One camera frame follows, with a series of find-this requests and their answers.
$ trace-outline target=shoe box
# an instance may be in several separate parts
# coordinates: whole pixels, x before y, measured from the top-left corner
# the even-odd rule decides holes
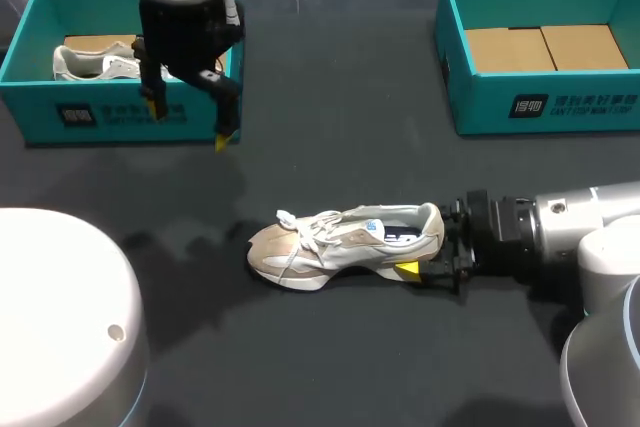
[[[640,0],[439,0],[459,134],[640,130]]]
[[[167,80],[169,116],[155,121],[140,81],[53,80],[59,45],[100,51],[141,32],[139,0],[29,0],[0,69],[0,96],[28,145],[215,142],[216,105]],[[225,75],[242,83],[244,42],[224,56]],[[231,142],[239,140],[239,133]]]

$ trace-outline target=beige sneaker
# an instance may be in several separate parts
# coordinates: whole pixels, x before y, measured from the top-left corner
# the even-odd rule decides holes
[[[444,222],[433,204],[362,206],[296,219],[283,210],[278,224],[251,239],[248,260],[271,282],[318,290],[351,266],[385,279],[406,281],[396,264],[435,257],[444,242]]]

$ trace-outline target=shoe tongue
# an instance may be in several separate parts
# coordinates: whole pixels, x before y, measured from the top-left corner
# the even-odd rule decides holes
[[[335,238],[355,230],[366,230],[373,237],[384,242],[384,224],[380,219],[345,222],[344,224],[338,225],[333,232],[331,232],[331,237]]]

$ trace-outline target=sneaker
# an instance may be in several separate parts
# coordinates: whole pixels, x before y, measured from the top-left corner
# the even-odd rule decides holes
[[[351,266],[407,281],[396,264],[433,259],[444,242],[444,222],[433,204],[362,206],[297,219],[279,210],[278,224],[250,240],[251,267],[271,282],[318,290]]]
[[[131,62],[119,60],[105,65],[108,56],[115,56],[121,60],[130,59]],[[55,80],[109,80],[139,77],[140,69],[133,58],[133,49],[122,42],[115,42],[102,52],[71,50],[61,45],[53,53]]]

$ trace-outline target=dark table surface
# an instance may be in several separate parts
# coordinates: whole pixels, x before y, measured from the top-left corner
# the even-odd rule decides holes
[[[434,0],[245,0],[242,144],[25,150],[0,109],[0,199],[85,219],[125,250],[153,368],[149,425],[569,426],[568,292],[475,278],[464,300],[373,275],[284,292],[244,268],[275,221],[640,178],[640,137],[462,139]]]

